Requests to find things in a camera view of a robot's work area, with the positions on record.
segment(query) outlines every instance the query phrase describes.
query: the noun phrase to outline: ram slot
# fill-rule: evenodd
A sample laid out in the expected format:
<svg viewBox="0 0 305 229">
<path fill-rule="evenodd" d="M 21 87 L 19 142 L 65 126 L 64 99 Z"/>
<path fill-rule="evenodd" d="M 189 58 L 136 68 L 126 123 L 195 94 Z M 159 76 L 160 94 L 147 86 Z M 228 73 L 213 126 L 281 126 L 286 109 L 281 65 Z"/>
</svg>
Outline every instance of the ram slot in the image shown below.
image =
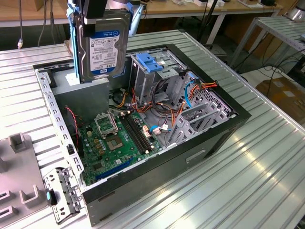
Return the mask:
<svg viewBox="0 0 305 229">
<path fill-rule="evenodd" d="M 141 154 L 151 151 L 150 145 L 130 116 L 121 118 L 121 122 Z"/>
</svg>

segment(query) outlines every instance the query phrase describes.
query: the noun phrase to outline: wd blue label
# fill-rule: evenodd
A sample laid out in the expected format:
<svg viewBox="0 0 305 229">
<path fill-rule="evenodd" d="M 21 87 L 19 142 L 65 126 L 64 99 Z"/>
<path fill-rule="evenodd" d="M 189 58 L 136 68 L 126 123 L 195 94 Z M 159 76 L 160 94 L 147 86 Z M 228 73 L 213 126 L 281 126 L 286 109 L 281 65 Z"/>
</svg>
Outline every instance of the wd blue label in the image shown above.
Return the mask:
<svg viewBox="0 0 305 229">
<path fill-rule="evenodd" d="M 115 69 L 118 59 L 115 44 L 119 38 L 118 30 L 101 31 L 90 37 L 90 70 L 93 74 L 105 74 Z"/>
</svg>

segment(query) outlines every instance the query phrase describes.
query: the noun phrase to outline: red cable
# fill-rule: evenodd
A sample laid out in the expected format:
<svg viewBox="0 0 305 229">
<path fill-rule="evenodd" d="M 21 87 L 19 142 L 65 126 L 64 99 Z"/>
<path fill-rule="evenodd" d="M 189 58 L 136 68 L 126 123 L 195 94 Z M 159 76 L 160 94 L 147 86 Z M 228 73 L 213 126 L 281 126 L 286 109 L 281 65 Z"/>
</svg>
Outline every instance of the red cable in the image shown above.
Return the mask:
<svg viewBox="0 0 305 229">
<path fill-rule="evenodd" d="M 75 114 L 74 114 L 73 111 L 72 111 L 70 108 L 68 108 L 67 106 L 66 106 L 66 109 L 71 113 L 71 115 L 72 115 L 72 117 L 73 117 L 73 119 L 74 119 L 75 131 L 76 131 L 76 145 L 77 145 L 77 147 L 78 147 L 78 133 L 77 133 L 78 127 L 77 127 L 77 122 L 76 122 Z"/>
</svg>

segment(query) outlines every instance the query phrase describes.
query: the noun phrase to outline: small label sticker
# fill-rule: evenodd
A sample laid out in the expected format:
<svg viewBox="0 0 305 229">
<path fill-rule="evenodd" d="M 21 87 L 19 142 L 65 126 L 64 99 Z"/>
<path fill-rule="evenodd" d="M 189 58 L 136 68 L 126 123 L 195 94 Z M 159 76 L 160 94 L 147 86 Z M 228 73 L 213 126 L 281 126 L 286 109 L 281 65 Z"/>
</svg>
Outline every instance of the small label sticker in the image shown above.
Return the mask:
<svg viewBox="0 0 305 229">
<path fill-rule="evenodd" d="M 285 91 L 284 92 L 288 97 L 295 97 L 295 94 L 293 94 L 291 91 Z"/>
<path fill-rule="evenodd" d="M 66 74 L 66 79 L 70 86 L 80 84 L 80 80 L 76 77 L 75 73 Z"/>
<path fill-rule="evenodd" d="M 94 74 L 113 71 L 117 64 L 118 49 L 115 47 L 120 31 L 100 31 L 90 37 L 90 70 Z"/>
<path fill-rule="evenodd" d="M 159 62 L 157 62 L 159 65 L 163 65 L 163 64 L 165 64 L 165 62 L 164 61 L 159 61 Z"/>
<path fill-rule="evenodd" d="M 284 87 L 284 84 L 282 82 L 279 82 L 279 81 L 275 81 L 273 82 L 276 86 L 278 87 Z"/>
<path fill-rule="evenodd" d="M 163 126 L 161 126 L 161 129 L 162 129 L 162 130 L 167 130 L 167 129 L 168 129 L 168 125 L 167 125 L 167 124 L 164 124 Z"/>
</svg>

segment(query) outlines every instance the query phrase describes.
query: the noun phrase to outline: slotted aluminum table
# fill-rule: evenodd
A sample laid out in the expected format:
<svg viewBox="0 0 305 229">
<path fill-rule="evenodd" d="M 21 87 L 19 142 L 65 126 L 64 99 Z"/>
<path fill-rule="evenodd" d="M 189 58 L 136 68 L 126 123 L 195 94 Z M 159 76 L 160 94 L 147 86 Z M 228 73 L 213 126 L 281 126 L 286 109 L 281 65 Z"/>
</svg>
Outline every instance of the slotted aluminum table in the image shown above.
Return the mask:
<svg viewBox="0 0 305 229">
<path fill-rule="evenodd" d="M 293 228 L 305 214 L 305 130 L 187 33 L 130 38 L 128 48 L 176 44 L 252 117 L 221 148 L 95 228 Z M 0 52 L 0 139 L 31 135 L 42 175 L 65 166 L 32 65 L 69 59 L 64 44 Z M 47 207 L 19 228 L 89 228 L 85 209 L 60 226 Z"/>
<path fill-rule="evenodd" d="M 257 37 L 249 52 L 251 52 L 259 44 L 260 40 L 267 32 L 274 35 L 297 51 L 305 49 L 305 42 L 303 42 L 300 38 L 301 35 L 305 34 L 305 22 L 297 23 L 285 16 L 254 18 L 233 55 L 230 62 L 231 67 L 236 62 L 240 52 L 244 48 L 256 26 L 261 27 L 263 31 Z"/>
</svg>

